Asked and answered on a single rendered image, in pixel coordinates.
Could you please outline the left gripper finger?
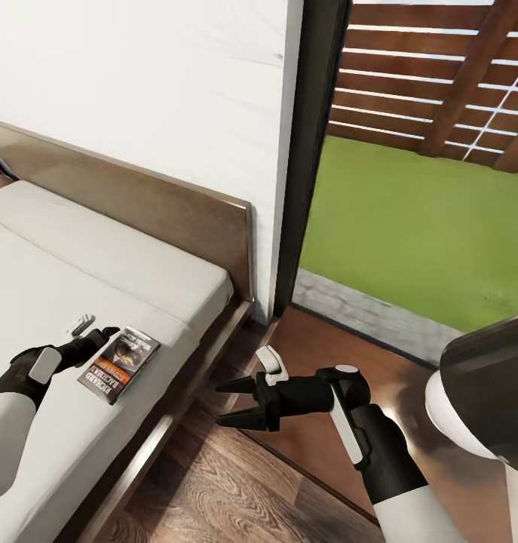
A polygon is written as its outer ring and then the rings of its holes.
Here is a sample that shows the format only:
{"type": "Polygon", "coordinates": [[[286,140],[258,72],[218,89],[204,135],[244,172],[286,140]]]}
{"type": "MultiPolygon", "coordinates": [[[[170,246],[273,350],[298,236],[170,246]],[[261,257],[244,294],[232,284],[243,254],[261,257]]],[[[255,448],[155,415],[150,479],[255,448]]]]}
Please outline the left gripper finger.
{"type": "Polygon", "coordinates": [[[107,339],[110,340],[110,336],[118,333],[121,329],[119,327],[105,327],[102,332],[107,336],[107,339]]]}

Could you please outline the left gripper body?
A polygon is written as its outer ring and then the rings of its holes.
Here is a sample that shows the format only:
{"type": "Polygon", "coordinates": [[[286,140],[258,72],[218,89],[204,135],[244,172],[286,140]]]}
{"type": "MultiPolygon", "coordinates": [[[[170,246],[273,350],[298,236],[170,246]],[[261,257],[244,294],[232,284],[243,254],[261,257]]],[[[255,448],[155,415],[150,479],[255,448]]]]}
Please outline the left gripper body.
{"type": "Polygon", "coordinates": [[[83,339],[70,342],[78,349],[78,361],[74,367],[83,367],[108,342],[107,336],[99,328],[90,331],[83,339]]]}

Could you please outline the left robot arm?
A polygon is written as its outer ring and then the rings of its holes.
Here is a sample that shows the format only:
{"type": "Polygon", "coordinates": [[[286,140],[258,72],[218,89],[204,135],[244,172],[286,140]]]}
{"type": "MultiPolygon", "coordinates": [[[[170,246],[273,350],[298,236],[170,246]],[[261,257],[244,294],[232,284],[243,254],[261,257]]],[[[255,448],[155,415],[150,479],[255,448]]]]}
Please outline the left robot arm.
{"type": "Polygon", "coordinates": [[[45,345],[16,355],[0,378],[0,497],[14,484],[36,410],[41,406],[52,375],[72,366],[83,367],[118,333],[119,327],[87,330],[96,315],[76,318],[63,333],[67,345],[45,345]]]}

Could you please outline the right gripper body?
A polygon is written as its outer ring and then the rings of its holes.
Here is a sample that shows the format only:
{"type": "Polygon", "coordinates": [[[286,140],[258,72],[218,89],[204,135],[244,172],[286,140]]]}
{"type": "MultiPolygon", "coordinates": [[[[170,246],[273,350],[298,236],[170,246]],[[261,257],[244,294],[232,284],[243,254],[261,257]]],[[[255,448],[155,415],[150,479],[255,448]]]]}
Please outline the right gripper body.
{"type": "Polygon", "coordinates": [[[310,389],[307,380],[302,376],[290,376],[289,381],[277,381],[276,385],[269,385],[265,377],[265,372],[256,373],[256,394],[260,407],[265,405],[263,394],[268,394],[271,424],[266,428],[270,432],[276,432],[280,430],[280,417],[299,416],[310,410],[310,389]]]}

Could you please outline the hardback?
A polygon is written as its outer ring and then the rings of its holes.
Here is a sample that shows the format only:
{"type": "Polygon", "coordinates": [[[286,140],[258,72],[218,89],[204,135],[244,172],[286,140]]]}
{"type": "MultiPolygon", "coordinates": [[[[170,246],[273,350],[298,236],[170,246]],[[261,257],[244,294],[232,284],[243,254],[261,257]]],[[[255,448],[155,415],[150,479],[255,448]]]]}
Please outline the hardback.
{"type": "Polygon", "coordinates": [[[128,325],[77,381],[114,405],[160,347],[154,339],[128,325]]]}

